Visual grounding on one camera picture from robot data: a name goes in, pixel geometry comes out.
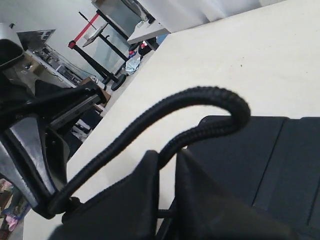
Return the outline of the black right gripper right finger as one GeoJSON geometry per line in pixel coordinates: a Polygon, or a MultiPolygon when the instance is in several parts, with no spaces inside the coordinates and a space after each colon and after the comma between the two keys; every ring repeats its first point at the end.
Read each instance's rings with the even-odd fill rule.
{"type": "Polygon", "coordinates": [[[176,220],[181,240],[297,240],[289,226],[256,211],[217,184],[182,149],[176,156],[176,220]]]}

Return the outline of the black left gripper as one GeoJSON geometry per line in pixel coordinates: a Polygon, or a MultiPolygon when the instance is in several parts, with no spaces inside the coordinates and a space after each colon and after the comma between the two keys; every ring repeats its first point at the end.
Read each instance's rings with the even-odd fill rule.
{"type": "Polygon", "coordinates": [[[0,175],[35,212],[47,213],[50,201],[67,184],[69,146],[45,124],[51,125],[64,114],[72,122],[82,114],[78,106],[90,108],[106,102],[95,84],[36,97],[22,82],[0,74],[0,175]]]}

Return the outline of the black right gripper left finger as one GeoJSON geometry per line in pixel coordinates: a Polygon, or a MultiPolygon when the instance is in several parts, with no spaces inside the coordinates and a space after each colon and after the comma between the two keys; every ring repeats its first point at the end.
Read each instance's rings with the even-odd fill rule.
{"type": "Polygon", "coordinates": [[[148,150],[131,174],[82,204],[49,238],[154,240],[158,205],[158,153],[148,150]]]}

